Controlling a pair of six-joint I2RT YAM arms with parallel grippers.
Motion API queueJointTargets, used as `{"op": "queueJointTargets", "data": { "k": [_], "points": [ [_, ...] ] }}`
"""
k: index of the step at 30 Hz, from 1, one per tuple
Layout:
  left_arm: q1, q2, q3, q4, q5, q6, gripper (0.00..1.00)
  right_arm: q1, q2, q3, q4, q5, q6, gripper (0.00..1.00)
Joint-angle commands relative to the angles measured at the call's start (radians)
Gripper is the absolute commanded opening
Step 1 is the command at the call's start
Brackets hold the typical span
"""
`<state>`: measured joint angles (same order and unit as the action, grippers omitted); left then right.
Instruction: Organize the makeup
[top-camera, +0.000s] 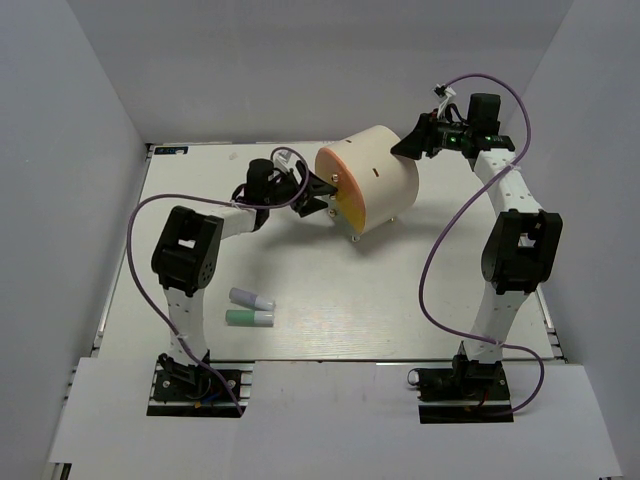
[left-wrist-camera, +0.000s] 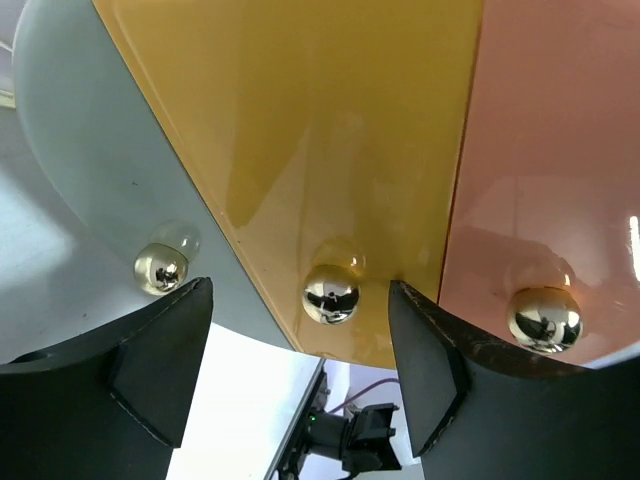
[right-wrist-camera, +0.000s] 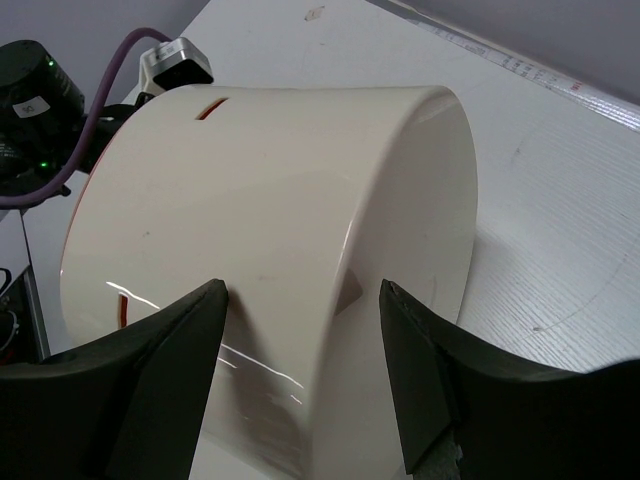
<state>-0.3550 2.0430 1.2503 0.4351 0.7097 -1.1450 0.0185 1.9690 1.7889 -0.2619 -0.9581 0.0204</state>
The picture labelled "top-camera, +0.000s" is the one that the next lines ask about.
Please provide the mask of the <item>yellow organizer drawer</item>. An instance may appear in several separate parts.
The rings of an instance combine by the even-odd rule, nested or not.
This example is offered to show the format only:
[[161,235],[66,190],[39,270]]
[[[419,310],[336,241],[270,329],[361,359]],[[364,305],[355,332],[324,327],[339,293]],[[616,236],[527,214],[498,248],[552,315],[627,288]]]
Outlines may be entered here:
[[362,234],[366,226],[366,207],[363,198],[359,194],[338,195],[336,206],[350,227],[357,234]]

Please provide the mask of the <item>cream round drawer organizer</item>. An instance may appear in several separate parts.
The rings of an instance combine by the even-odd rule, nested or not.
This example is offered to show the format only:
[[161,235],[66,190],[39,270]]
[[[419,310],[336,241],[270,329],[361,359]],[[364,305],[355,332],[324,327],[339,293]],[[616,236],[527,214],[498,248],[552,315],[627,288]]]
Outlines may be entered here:
[[335,196],[329,201],[329,208],[347,226],[350,236],[358,238],[414,205],[419,191],[419,173],[414,160],[390,153],[399,141],[391,129],[375,125],[324,146],[346,163],[364,198],[366,226],[362,234],[357,234],[340,214]]

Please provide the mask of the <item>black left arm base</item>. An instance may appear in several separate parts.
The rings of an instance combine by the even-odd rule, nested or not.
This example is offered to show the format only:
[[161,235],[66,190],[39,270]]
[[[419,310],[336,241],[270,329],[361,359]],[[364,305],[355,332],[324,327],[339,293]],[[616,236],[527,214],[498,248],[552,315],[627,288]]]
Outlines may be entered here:
[[176,418],[239,419],[248,406],[254,363],[213,363],[232,390],[239,412],[219,378],[205,372],[196,384],[178,379],[156,363],[146,415]]

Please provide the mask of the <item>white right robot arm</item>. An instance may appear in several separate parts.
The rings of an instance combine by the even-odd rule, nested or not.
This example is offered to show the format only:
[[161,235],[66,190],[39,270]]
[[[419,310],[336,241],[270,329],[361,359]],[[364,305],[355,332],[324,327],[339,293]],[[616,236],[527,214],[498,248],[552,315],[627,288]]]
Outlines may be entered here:
[[414,129],[390,152],[412,160],[432,158],[442,150],[461,153],[482,182],[496,215],[481,255],[483,298],[459,349],[471,363],[451,374],[453,390],[472,399],[488,385],[479,365],[501,362],[520,307],[550,277],[563,221],[559,214],[543,209],[518,171],[515,146],[499,132],[500,96],[473,94],[467,114],[461,116],[452,89],[439,87],[436,95],[438,107],[421,114]]

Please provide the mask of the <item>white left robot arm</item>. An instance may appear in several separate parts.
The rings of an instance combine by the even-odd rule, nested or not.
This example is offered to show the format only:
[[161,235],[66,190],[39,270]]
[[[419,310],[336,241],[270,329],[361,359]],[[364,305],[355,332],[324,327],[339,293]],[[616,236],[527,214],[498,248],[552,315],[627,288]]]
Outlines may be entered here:
[[188,398],[199,399],[211,387],[211,374],[200,364],[209,360],[204,336],[204,289],[211,282],[221,242],[259,230],[276,207],[289,207],[305,217],[325,209],[326,196],[337,188],[310,172],[301,160],[286,170],[268,159],[249,163],[246,180],[232,194],[232,204],[213,214],[176,206],[161,232],[151,259],[168,304],[172,324],[170,351],[164,366],[184,368],[177,387]]

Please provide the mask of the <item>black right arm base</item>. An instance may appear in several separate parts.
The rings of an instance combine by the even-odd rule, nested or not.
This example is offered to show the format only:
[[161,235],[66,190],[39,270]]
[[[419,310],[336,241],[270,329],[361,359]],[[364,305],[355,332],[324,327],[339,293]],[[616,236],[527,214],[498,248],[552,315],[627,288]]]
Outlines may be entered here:
[[464,354],[450,367],[413,368],[407,375],[418,392],[424,425],[511,423],[511,395],[500,361],[483,364]]

